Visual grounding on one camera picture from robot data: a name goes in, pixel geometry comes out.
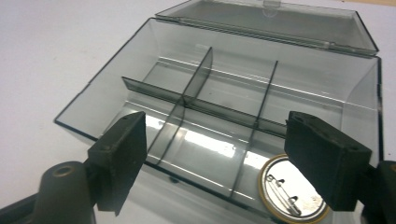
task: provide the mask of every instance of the black plastic part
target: black plastic part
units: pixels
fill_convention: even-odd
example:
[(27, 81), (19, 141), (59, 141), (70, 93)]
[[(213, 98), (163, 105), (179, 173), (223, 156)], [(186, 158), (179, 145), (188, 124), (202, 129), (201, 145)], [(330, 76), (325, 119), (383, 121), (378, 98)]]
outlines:
[(372, 215), (382, 214), (379, 203), (378, 170), (368, 166), (364, 173), (359, 174), (356, 191), (358, 199), (364, 204), (364, 208)]
[(375, 213), (370, 210), (368, 207), (364, 206), (363, 211), (361, 212), (361, 223), (362, 224), (386, 224), (384, 214)]
[(387, 223), (396, 223), (396, 161), (381, 161), (377, 167), (379, 201)]
[(90, 160), (85, 160), (84, 166), (87, 174), (88, 188), (90, 189), (91, 206), (94, 207), (101, 193), (100, 178), (99, 174), (93, 171)]
[(372, 151), (314, 116), (290, 111), (285, 151), (334, 211), (354, 211)]
[(69, 161), (43, 174), (35, 201), (33, 224), (94, 222), (85, 167)]
[(99, 210), (120, 213), (147, 155), (144, 112), (119, 119), (88, 150), (90, 169), (99, 176)]
[(0, 210), (0, 223), (31, 223), (36, 197), (37, 195), (34, 194), (5, 208), (2, 208)]

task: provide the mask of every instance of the screw hole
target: screw hole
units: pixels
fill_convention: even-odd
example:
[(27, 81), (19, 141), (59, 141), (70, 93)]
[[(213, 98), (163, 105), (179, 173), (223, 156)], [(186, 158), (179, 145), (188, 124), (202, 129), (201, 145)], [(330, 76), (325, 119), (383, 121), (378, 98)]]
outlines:
[(53, 175), (57, 177), (61, 177), (61, 176), (70, 175), (71, 173), (73, 173), (73, 171), (74, 168), (72, 166), (63, 166), (57, 169), (56, 171), (54, 171)]

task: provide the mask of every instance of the compartment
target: compartment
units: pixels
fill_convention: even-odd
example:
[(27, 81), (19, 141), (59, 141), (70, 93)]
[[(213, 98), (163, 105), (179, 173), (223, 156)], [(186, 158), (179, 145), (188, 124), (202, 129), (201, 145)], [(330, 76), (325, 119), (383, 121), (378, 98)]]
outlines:
[(195, 68), (196, 66), (192, 64), (160, 58), (143, 81), (182, 93), (189, 83)]
[(257, 116), (276, 66), (278, 46), (219, 34), (212, 48), (212, 69), (197, 98)]
[(250, 134), (249, 128), (186, 109), (157, 164), (199, 186), (229, 196)]
[[(377, 149), (372, 144), (377, 134), (366, 133), (373, 129), (369, 124), (377, 124), (374, 115), (379, 102), (377, 58), (285, 46), (278, 59), (261, 118), (286, 124), (291, 110), (305, 112), (351, 134), (367, 147)], [(353, 113), (359, 114), (361, 123), (346, 125), (357, 118), (351, 116)], [(351, 131), (358, 126), (366, 134), (358, 136)]]

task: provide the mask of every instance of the box lid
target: box lid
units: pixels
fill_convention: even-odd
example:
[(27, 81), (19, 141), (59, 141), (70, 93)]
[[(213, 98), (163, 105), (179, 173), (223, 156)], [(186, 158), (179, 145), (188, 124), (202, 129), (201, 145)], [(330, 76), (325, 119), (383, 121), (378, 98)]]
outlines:
[(255, 35), (313, 48), (376, 55), (358, 12), (258, 0), (190, 0), (159, 19)]

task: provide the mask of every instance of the white table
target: white table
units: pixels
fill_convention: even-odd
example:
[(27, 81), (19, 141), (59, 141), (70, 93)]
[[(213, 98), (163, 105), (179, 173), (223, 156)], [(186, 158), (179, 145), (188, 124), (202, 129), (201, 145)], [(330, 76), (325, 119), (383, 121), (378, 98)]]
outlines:
[[(53, 119), (147, 18), (181, 2), (0, 1), (0, 207), (36, 193), (52, 165), (87, 158), (92, 142)], [(385, 157), (396, 161), (396, 7), (289, 2), (359, 11), (383, 59)], [(247, 223), (145, 172), (118, 218), (96, 215), (98, 223)]]

